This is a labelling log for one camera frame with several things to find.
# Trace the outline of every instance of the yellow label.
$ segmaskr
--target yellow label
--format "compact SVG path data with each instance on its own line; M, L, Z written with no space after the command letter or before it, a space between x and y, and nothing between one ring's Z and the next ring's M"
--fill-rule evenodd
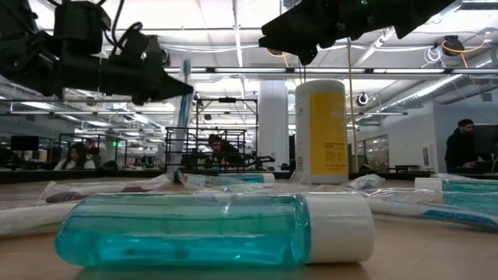
M348 174L344 94L310 95L310 164L313 175Z

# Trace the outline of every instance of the wooden table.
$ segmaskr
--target wooden table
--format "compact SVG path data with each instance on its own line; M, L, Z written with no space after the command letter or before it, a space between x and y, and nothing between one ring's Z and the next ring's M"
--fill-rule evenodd
M10 194L8 197L17 198L18 201L27 197L33 198L36 197L36 189L39 191L43 189L43 184L27 184L23 187L0 186L0 199L2 194ZM498 234L482 233L447 224L405 220L396 222L377 220L376 228L375 250L368 261L362 264L312 265L294 270L79 268L66 264L58 258L53 249L53 234L1 239L0 279L476 280L495 278L494 265L498 264Z

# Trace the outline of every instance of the white bottle cap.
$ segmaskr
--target white bottle cap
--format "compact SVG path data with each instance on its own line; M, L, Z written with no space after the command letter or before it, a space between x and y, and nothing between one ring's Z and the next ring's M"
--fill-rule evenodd
M275 183L275 176L272 173L262 173L263 179L265 179L266 183Z
M415 178L416 190L443 190L443 180L440 178Z
M311 247L307 263L366 261L374 251L375 226L356 192L307 193Z

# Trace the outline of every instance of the dark hair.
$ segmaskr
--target dark hair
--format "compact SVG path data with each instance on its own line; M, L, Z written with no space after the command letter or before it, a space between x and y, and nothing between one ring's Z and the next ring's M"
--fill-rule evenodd
M458 122L458 127L464 127L465 125L468 125L468 124L474 124L474 122L472 120L469 120L469 119L464 119L464 120L461 120Z
M61 169L65 170L66 166L68 163L71 162L71 151L75 149L76 152L78 153L78 161L75 164L75 169L83 169L85 168L85 163L86 163L86 147L83 143L76 143L71 146L70 150L68 151L68 157L65 159L64 164L62 164Z
M210 135L208 138L208 143L209 145L212 145L214 142L221 142L221 137L219 135Z

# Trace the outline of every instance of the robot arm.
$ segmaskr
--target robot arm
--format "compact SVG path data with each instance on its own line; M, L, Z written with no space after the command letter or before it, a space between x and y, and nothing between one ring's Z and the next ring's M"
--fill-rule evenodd
M394 26L398 38L411 33L455 0L302 0L266 23L260 47L295 54L303 65L336 40Z
M99 4L64 0L54 15L51 36L38 30L28 0L0 0L0 75L59 99L64 88L128 95L137 105L193 93L165 73L169 58L157 37L140 32L141 23L113 43L109 58L99 58L95 55L110 29L110 17Z

